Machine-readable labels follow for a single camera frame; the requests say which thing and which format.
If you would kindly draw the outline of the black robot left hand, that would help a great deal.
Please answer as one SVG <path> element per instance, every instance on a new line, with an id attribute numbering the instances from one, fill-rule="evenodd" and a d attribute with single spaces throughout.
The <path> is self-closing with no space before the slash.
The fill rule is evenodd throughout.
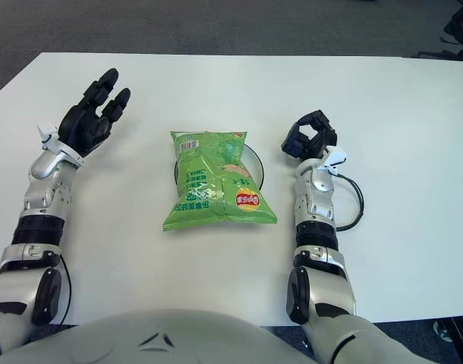
<path id="1" fill-rule="evenodd" d="M 94 80 L 59 125 L 58 140 L 82 157 L 89 155 L 110 136 L 113 124 L 127 107 L 131 97 L 128 88 L 124 88 L 113 100 L 108 100 L 117 80 L 115 68 Z"/>

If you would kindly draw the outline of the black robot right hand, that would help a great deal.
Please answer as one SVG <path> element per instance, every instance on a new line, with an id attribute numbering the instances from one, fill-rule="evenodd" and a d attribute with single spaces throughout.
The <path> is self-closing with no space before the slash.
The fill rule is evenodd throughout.
<path id="1" fill-rule="evenodd" d="M 317 133 L 309 138 L 300 132 L 300 127 L 309 126 Z M 331 127 L 329 119 L 321 110 L 298 119 L 291 127 L 287 137 L 282 142 L 281 149 L 293 158 L 304 161 L 309 158 L 322 158 L 327 146 L 337 145 L 337 134 Z"/>

